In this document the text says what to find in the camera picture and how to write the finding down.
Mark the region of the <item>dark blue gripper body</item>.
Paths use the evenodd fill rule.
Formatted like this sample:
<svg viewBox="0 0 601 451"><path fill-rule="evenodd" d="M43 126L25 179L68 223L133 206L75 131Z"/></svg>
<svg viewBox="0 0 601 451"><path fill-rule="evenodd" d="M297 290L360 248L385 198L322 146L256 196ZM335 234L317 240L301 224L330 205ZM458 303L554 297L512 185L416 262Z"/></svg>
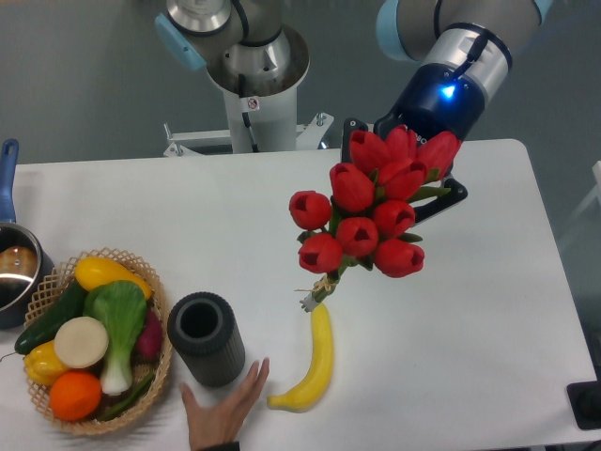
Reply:
<svg viewBox="0 0 601 451"><path fill-rule="evenodd" d="M425 142L441 132L463 140L512 68L507 46L491 31L453 23L439 36L374 133L404 125Z"/></svg>

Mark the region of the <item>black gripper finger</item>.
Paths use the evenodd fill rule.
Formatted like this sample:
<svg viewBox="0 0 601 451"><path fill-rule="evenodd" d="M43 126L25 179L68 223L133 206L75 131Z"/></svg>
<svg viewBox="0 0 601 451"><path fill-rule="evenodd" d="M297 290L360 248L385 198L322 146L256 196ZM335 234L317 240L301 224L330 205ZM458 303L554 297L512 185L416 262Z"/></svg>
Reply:
<svg viewBox="0 0 601 451"><path fill-rule="evenodd" d="M340 150L340 162L341 163L350 163L351 162L350 147L349 147L350 139L351 139L351 135L356 131L368 132L369 126L365 122L363 122L355 117L347 118L344 122L343 132L342 132L342 142L341 142L341 150Z"/></svg>
<svg viewBox="0 0 601 451"><path fill-rule="evenodd" d="M422 223L429 218L442 213L468 197L467 188L453 176L444 178L441 188L449 189L450 192L437 197L436 199L429 200L425 204L414 209L416 213L416 224Z"/></svg>

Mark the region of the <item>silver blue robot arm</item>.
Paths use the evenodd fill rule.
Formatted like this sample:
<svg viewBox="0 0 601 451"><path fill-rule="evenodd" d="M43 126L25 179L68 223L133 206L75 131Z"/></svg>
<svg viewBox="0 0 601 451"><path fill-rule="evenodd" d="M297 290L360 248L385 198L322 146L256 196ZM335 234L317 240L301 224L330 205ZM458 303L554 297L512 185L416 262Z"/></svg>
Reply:
<svg viewBox="0 0 601 451"><path fill-rule="evenodd" d="M419 68L374 133L405 125L425 143L465 138L544 22L548 1L387 1L377 16L380 49ZM321 132L297 129L297 88L309 68L301 35L279 1L170 1L155 29L189 70L206 70L223 92L237 153L314 148Z"/></svg>

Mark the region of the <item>bare human hand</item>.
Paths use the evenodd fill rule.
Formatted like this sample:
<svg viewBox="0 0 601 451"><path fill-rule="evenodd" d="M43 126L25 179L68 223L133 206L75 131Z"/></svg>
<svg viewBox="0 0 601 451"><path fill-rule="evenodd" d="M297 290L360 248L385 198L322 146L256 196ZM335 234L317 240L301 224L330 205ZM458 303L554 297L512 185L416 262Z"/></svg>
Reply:
<svg viewBox="0 0 601 451"><path fill-rule="evenodd" d="M270 373L270 359L255 361L243 382L225 400L211 407L201 406L190 386L179 385L187 417L188 440L191 450L209 450L233 443L258 400Z"/></svg>

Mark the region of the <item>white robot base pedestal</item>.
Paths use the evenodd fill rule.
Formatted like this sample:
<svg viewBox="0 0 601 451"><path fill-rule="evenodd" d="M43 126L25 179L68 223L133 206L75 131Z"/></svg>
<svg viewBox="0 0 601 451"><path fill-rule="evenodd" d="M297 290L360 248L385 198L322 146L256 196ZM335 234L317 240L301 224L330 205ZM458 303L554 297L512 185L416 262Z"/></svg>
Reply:
<svg viewBox="0 0 601 451"><path fill-rule="evenodd" d="M213 150L242 153L315 150L326 147L324 139L334 117L319 111L307 123L298 122L298 87L268 96L241 97L223 90L228 128L205 132L171 132L166 136L165 157L184 157Z"/></svg>

